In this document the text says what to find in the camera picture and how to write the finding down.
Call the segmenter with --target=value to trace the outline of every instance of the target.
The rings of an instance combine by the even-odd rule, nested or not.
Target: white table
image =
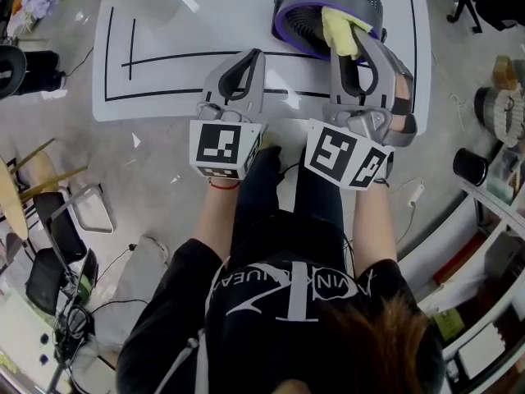
[[[204,80],[232,53],[267,53],[263,111],[321,119],[327,62],[298,54],[271,33],[273,0],[194,0],[166,25],[148,28],[103,2],[94,50],[93,110],[99,121],[195,115]],[[418,134],[427,128],[431,45],[426,0],[382,0],[386,45],[414,74]],[[361,68],[364,84],[370,72]]]

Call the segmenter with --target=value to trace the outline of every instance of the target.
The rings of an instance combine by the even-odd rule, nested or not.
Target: gray floor
[[[50,48],[61,54],[65,71],[71,71],[93,46],[98,4],[98,0],[70,0],[40,26],[50,37]],[[397,152],[390,179],[398,238],[409,225],[410,196],[420,180],[425,185],[413,224],[399,244],[400,253],[424,237],[459,197],[451,170],[457,149],[487,154],[494,144],[478,125],[472,100],[477,88],[490,84],[495,57],[525,58],[520,48],[525,42],[523,28],[498,33],[484,24],[485,32],[474,35],[467,12],[455,25],[446,21],[445,15],[454,8],[451,1],[428,0],[428,7],[435,56],[428,129],[409,148]],[[101,269],[141,234],[158,238],[171,250],[188,239],[207,186],[188,166],[188,121],[97,123],[91,114],[91,59],[68,80],[60,98],[50,96],[33,94],[0,102],[0,154],[5,159],[15,154],[22,157],[54,136],[58,142],[48,152],[59,172],[88,163],[89,170],[73,185],[100,182],[117,224],[110,236],[83,235]],[[459,107],[461,121],[454,98],[465,103]],[[295,178],[292,171],[279,189],[284,208],[293,205]],[[343,200],[345,230],[351,237],[354,194],[343,194]],[[45,243],[41,234],[38,227],[30,233],[37,245]],[[117,263],[98,286],[96,293],[102,300],[114,291],[122,265]]]

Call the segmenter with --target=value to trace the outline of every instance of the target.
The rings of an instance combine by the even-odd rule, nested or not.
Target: chair leg
[[[465,0],[459,0],[458,1],[458,8],[456,9],[456,13],[452,15],[447,15],[446,20],[450,23],[455,23],[459,20],[459,17],[461,16],[461,13],[463,13],[463,9],[465,8],[466,1]]]
[[[479,23],[479,19],[477,17],[476,9],[474,9],[473,3],[470,0],[466,1],[467,9],[470,11],[470,14],[472,15],[472,18],[474,19],[474,23],[476,26],[472,27],[472,32],[474,34],[480,34],[483,32],[482,25]]]
[[[38,153],[38,152],[41,152],[42,150],[44,150],[45,148],[47,148],[53,141],[55,141],[55,138],[53,137],[52,139],[48,140],[47,142],[45,142],[44,144],[42,144],[42,146],[40,146],[39,148],[35,149],[33,152],[31,152],[30,154],[28,154],[25,158],[23,158],[20,163],[18,163],[14,168],[11,169],[11,175],[15,174],[16,172],[18,172],[18,170],[23,167],[24,165],[26,165],[32,158],[34,158],[34,156]]]
[[[66,180],[67,178],[71,178],[72,176],[81,173],[83,171],[86,171],[88,167],[79,167],[71,172],[68,172],[66,174],[62,174],[59,176],[56,176],[52,180],[49,180],[48,182],[44,182],[43,184],[40,184],[39,186],[36,186],[34,188],[31,188],[30,190],[27,190],[25,193],[22,193],[20,195],[20,198],[22,200],[22,203],[25,203],[35,197],[37,194],[41,193],[42,190],[45,188],[52,186],[53,184],[57,184],[60,181]]]

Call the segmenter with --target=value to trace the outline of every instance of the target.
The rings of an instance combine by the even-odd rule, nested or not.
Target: black pants
[[[261,150],[240,186],[230,267],[243,267],[276,250],[288,249],[345,270],[339,187],[308,170],[303,151],[294,212],[281,211],[277,197],[280,152],[279,147]]]
[[[53,51],[34,51],[25,53],[25,58],[25,76],[15,95],[60,89],[63,74],[57,70],[60,60],[58,54]]]

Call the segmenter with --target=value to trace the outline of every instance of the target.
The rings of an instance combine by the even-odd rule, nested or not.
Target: red bracelet
[[[233,190],[233,189],[237,188],[238,186],[240,186],[240,181],[237,181],[237,182],[235,183],[235,185],[234,185],[234,186],[231,186],[231,187],[221,187],[221,186],[216,186],[215,184],[212,183],[212,180],[211,180],[211,179],[208,181],[208,184],[209,184],[210,186],[212,186],[213,188],[217,188],[217,189],[219,189],[219,190]]]

